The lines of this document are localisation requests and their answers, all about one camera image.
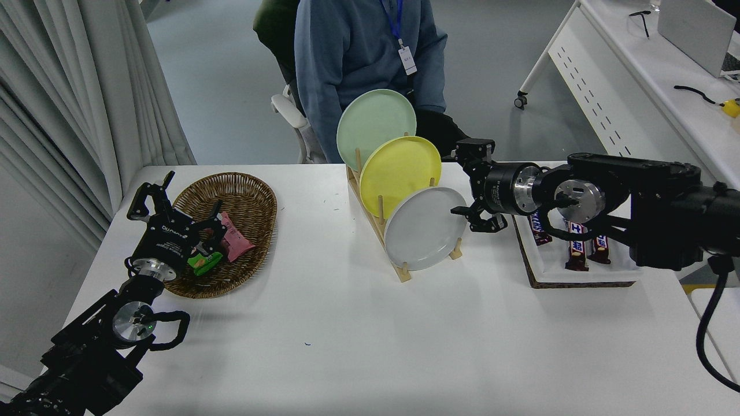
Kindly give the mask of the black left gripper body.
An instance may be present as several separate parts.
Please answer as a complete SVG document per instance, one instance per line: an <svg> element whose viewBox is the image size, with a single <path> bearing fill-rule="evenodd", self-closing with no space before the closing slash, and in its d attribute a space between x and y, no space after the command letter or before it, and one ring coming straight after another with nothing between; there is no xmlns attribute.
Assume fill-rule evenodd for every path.
<svg viewBox="0 0 740 416"><path fill-rule="evenodd" d="M170 216L164 213L150 216L131 263L151 259L169 267L185 267L198 242L195 232L190 229L194 223L192 217L178 210Z"/></svg>

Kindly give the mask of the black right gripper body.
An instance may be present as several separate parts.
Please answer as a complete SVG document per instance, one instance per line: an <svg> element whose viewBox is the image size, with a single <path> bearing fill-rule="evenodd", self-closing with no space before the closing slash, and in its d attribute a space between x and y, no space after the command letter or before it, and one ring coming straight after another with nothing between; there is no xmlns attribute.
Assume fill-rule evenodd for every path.
<svg viewBox="0 0 740 416"><path fill-rule="evenodd" d="M515 201L515 182L521 163L479 163L471 167L471 192L473 202L491 214L521 215Z"/></svg>

